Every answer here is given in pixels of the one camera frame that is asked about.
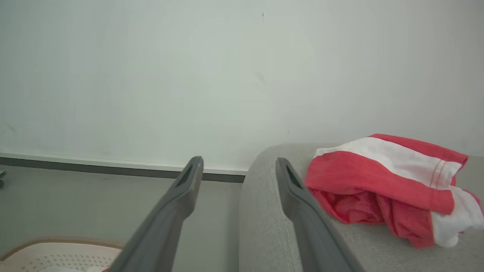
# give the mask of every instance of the striped fabric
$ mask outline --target striped fabric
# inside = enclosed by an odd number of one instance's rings
[[[484,230],[479,199],[456,187],[467,156],[434,144],[375,134],[318,149],[305,184],[341,222],[387,224],[415,247],[457,244]]]

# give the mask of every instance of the gray cushion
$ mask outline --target gray cushion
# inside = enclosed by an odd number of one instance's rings
[[[285,144],[270,147],[254,161],[242,186],[239,230],[240,271],[302,271],[292,223],[279,200],[275,160],[287,158],[304,179],[317,148],[336,144]],[[457,186],[484,200],[484,158],[470,157]],[[415,249],[386,225],[346,225],[333,220],[363,268],[369,272],[483,271],[484,232],[460,235],[453,248]]]

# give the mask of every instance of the laundry basket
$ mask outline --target laundry basket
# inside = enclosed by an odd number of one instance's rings
[[[121,248],[118,243],[78,237],[39,239],[4,256],[0,272],[37,272],[49,266],[79,271],[89,267],[108,268]]]

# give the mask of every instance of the gray sofa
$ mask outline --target gray sofa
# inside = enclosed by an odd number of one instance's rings
[[[287,158],[304,180],[318,148],[337,144],[284,144],[266,149],[254,161],[242,186],[239,214],[240,272],[302,271],[296,236],[283,214],[275,160]],[[470,157],[457,174],[457,185],[484,200],[484,158]],[[484,271],[484,232],[460,235],[453,248],[415,249],[386,225],[346,225],[332,220],[350,250],[368,272]]]

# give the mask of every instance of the gray floor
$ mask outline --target gray floor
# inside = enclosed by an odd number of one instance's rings
[[[0,256],[39,236],[126,242],[173,180],[0,166]],[[202,181],[173,271],[238,270],[240,183]]]

